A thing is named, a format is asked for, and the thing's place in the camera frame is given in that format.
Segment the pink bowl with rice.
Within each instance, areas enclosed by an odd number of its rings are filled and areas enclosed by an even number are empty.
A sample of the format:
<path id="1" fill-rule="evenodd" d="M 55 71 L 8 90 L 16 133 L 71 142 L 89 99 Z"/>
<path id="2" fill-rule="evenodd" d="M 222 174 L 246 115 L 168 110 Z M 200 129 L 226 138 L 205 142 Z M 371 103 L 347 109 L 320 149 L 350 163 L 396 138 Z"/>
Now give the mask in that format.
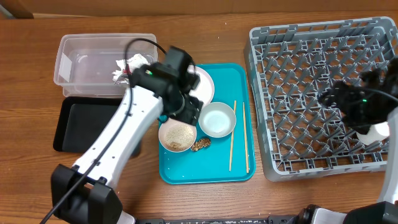
<path id="1" fill-rule="evenodd" d="M 159 127 L 159 142 L 170 152 L 183 152 L 190 149 L 196 141 L 195 126 L 169 119 Z"/>

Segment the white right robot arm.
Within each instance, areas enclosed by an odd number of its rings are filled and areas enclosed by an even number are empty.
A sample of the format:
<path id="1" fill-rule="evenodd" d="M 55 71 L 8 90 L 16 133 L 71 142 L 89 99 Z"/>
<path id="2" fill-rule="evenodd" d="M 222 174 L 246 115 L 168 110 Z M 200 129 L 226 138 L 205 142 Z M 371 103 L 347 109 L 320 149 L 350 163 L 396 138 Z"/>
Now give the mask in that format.
<path id="1" fill-rule="evenodd" d="M 334 103 L 345 114 L 343 122 L 353 129 L 387 122 L 387 167 L 377 203 L 348 213 L 309 205 L 289 223 L 397 223 L 397 67 L 389 65 L 383 82 L 380 76 L 380 69 L 362 73 L 364 86 L 338 81 L 318 98 L 326 107 Z"/>

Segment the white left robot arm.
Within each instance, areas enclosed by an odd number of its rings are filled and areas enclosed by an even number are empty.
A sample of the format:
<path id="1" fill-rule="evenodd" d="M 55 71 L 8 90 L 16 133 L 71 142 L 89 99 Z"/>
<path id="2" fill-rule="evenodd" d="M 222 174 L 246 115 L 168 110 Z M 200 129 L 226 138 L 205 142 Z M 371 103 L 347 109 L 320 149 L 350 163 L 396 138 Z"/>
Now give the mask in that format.
<path id="1" fill-rule="evenodd" d="M 135 223 L 115 192 L 139 141 L 159 116 L 194 125 L 203 103 L 189 92 L 200 77 L 194 62 L 156 62 L 131 70 L 119 108 L 90 148 L 72 167 L 58 165 L 51 176 L 52 215 L 68 223 Z"/>

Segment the white cup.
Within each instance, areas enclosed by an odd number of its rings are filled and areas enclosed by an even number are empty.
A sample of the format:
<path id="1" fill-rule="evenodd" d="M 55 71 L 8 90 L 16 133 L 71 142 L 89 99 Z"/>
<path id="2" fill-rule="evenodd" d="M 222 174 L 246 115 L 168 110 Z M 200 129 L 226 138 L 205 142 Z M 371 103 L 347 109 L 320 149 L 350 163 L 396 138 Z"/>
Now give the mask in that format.
<path id="1" fill-rule="evenodd" d="M 387 122 L 371 125 L 367 134 L 357 133 L 358 139 L 365 145 L 370 145 L 376 141 L 382 141 L 390 135 Z"/>

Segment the white paper napkin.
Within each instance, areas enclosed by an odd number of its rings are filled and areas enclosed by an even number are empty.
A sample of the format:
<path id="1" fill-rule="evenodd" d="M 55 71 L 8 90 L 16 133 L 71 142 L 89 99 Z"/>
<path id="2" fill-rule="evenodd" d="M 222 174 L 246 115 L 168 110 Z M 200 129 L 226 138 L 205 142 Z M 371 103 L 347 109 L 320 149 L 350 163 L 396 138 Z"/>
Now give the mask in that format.
<path id="1" fill-rule="evenodd" d="M 117 60 L 116 65 L 119 67 L 119 70 L 112 73 L 113 81 L 115 83 L 128 83 L 126 64 L 128 64 L 129 71 L 132 73 L 136 68 L 139 68 L 142 65 L 148 65 L 149 62 L 141 54 L 135 54 L 133 57 L 127 59 L 127 62 L 125 62 L 125 60 Z"/>

